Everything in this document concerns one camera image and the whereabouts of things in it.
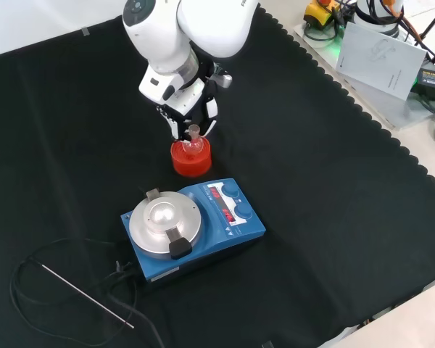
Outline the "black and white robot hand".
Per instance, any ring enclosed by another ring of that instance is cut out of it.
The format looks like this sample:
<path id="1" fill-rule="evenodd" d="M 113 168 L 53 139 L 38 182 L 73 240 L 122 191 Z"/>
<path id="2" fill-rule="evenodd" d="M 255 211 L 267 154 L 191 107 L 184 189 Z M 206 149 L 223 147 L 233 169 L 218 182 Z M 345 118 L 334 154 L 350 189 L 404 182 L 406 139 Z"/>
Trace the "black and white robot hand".
<path id="1" fill-rule="evenodd" d="M 200 64 L 203 77 L 197 78 L 189 87 L 178 91 L 157 111 L 170 127 L 175 141 L 190 141 L 190 125 L 200 127 L 199 135 L 208 136 L 218 122 L 216 94 L 231 86 L 231 74 L 218 63 L 210 66 Z"/>

